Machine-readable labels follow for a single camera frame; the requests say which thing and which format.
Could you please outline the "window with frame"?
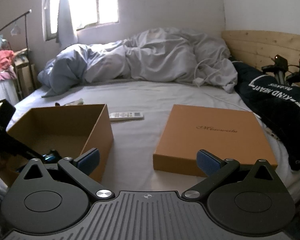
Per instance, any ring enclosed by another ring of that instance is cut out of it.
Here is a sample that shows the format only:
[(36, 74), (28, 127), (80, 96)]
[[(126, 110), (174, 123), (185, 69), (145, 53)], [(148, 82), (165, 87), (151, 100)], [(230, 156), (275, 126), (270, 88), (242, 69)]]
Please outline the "window with frame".
[[(45, 40), (56, 38), (61, 0), (42, 0), (43, 32)], [(74, 31), (119, 22), (118, 0), (66, 0), (69, 19)]]

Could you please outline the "black clothes rack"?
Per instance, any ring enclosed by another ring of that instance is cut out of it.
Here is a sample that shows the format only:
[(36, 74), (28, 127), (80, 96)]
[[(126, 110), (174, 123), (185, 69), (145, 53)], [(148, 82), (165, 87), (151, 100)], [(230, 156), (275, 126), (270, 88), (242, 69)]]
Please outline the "black clothes rack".
[(13, 23), (16, 23), (19, 19), (24, 18), (24, 28), (23, 28), (23, 34), (24, 34), (24, 42), (21, 42), (21, 38), (18, 38), (18, 41), (16, 38), (13, 38), (14, 41), (14, 45), (17, 46), (17, 48), (21, 49), (21, 46), (23, 46), (24, 48), (26, 48), (26, 54), (27, 54), (27, 58), (29, 60), (29, 69), (30, 69), (30, 78), (31, 78), (31, 82), (33, 85), (33, 88), (36, 89), (36, 84), (34, 81), (34, 76), (33, 76), (33, 71), (32, 71), (32, 67), (31, 67), (31, 57), (30, 57), (30, 50), (29, 50), (29, 42), (28, 42), (28, 34), (27, 34), (27, 16), (28, 14), (30, 14), (32, 12), (31, 9), (29, 9), (28, 11), (26, 11), (25, 13), (21, 14), (20, 16), (18, 16), (17, 18), (13, 19), (12, 21), (8, 22), (6, 25), (4, 25), (3, 27), (0, 28), (0, 33), (6, 29), (7, 27), (9, 27), (10, 25), (12, 25)]

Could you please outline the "grey bed sheet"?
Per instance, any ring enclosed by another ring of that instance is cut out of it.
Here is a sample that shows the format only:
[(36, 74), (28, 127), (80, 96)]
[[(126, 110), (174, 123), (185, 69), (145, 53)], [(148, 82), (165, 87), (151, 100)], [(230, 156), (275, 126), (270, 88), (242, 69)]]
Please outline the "grey bed sheet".
[(112, 124), (114, 143), (110, 150), (101, 183), (114, 192), (184, 191), (200, 178), (156, 171), (153, 153), (175, 104), (245, 110), (247, 106), (236, 93), (211, 86), (192, 87), (177, 83), (147, 81), (79, 86), (68, 92), (45, 97), (40, 88), (16, 105), (8, 124), (14, 124), (30, 109), (52, 107), (82, 99), (87, 105), (105, 104), (112, 112), (136, 111), (144, 114), (139, 121)]

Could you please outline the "black printed garment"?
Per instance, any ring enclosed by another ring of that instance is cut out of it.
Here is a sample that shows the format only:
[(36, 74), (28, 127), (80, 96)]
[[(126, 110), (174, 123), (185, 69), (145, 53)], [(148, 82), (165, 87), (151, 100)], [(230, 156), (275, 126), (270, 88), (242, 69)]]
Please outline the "black printed garment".
[(235, 92), (283, 143), (290, 168), (299, 171), (300, 87), (281, 85), (274, 77), (243, 62), (233, 65), (237, 71)]

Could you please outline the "white remote control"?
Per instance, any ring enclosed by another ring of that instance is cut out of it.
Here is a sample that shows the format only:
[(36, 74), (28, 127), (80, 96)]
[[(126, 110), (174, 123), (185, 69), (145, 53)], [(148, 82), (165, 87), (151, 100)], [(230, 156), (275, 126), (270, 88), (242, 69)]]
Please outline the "white remote control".
[(144, 118), (141, 112), (114, 112), (109, 115), (110, 121), (128, 121), (142, 120)]

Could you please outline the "cardboard box by rack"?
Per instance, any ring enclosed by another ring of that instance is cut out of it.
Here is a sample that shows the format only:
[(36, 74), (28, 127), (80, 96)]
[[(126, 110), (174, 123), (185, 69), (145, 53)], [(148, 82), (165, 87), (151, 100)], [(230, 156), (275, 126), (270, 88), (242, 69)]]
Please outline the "cardboard box by rack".
[(34, 64), (31, 65), (34, 85), (32, 84), (31, 73), (28, 65), (17, 67), (17, 76), (20, 83), (23, 98), (29, 96), (37, 89), (37, 71)]

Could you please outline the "grey crumpled duvet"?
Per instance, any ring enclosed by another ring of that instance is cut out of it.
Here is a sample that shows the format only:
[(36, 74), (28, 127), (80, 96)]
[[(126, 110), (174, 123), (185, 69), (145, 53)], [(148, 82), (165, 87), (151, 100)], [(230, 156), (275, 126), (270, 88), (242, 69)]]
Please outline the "grey crumpled duvet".
[(194, 69), (204, 59), (227, 59), (226, 85), (221, 88), (232, 93), (237, 71), (225, 41), (172, 27), (149, 29), (108, 44), (73, 44), (46, 64), (38, 80), (49, 88), (47, 97), (61, 95), (75, 85), (117, 79), (192, 85)]

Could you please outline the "orange box lid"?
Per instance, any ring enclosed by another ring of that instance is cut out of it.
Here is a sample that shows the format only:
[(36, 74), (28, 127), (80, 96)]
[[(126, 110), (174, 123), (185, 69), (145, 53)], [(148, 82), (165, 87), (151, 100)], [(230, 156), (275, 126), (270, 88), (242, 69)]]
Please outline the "orange box lid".
[(220, 159), (236, 159), (245, 168), (257, 159), (266, 159), (277, 168), (274, 152), (253, 113), (174, 105), (153, 153), (154, 169), (203, 177), (196, 161), (199, 150)]

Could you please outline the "green flat packet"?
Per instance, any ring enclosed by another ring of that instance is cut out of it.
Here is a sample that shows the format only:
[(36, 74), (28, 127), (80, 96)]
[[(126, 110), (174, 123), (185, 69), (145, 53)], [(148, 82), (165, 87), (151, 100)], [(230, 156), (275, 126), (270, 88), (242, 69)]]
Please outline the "green flat packet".
[(76, 106), (76, 105), (83, 105), (84, 104), (84, 100), (82, 98), (66, 103), (64, 106)]

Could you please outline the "black device with red light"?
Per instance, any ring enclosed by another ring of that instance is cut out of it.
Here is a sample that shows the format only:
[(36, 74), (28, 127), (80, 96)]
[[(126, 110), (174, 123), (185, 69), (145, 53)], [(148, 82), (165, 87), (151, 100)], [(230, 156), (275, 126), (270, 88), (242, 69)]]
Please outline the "black device with red light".
[(288, 72), (288, 61), (280, 56), (276, 55), (272, 58), (274, 64), (261, 67), (263, 73), (273, 73), (275, 79), (280, 85), (286, 85), (286, 72)]

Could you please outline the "open brown cardboard box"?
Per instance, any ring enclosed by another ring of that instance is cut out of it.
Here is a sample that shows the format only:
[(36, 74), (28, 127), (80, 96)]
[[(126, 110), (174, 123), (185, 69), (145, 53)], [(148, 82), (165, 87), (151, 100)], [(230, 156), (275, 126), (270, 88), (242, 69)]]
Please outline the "open brown cardboard box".
[(32, 108), (7, 133), (39, 154), (57, 150), (62, 157), (75, 159), (97, 148), (100, 163), (90, 174), (97, 182), (114, 140), (106, 104)]

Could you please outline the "white radiator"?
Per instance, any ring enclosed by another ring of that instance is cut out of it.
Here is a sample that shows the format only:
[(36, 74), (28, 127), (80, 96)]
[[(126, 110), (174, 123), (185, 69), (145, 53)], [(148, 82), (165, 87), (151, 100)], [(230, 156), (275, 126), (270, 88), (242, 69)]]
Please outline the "white radiator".
[(13, 80), (0, 81), (0, 100), (2, 99), (8, 100), (12, 105), (19, 102)]

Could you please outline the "pile of red clothes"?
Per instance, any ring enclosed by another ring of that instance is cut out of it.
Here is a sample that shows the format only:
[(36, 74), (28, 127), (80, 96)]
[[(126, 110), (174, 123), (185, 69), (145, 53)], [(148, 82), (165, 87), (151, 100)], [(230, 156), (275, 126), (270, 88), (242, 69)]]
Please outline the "pile of red clothes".
[(13, 68), (14, 57), (14, 51), (0, 50), (0, 81), (15, 80), (17, 78)]

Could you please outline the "white curtain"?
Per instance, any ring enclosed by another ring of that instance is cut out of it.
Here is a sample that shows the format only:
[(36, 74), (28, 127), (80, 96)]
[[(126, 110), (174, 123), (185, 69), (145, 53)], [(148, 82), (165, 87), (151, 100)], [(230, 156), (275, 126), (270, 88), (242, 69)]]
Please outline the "white curtain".
[(69, 0), (59, 0), (56, 42), (60, 50), (78, 42), (77, 33), (72, 23)]

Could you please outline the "wooden headboard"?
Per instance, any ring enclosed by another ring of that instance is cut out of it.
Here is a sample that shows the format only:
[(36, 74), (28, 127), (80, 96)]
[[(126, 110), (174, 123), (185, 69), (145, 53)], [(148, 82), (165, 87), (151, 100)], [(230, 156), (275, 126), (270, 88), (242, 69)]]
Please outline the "wooden headboard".
[(227, 30), (222, 32), (232, 56), (257, 69), (273, 63), (280, 55), (287, 59), (290, 72), (297, 72), (300, 35), (275, 31)]

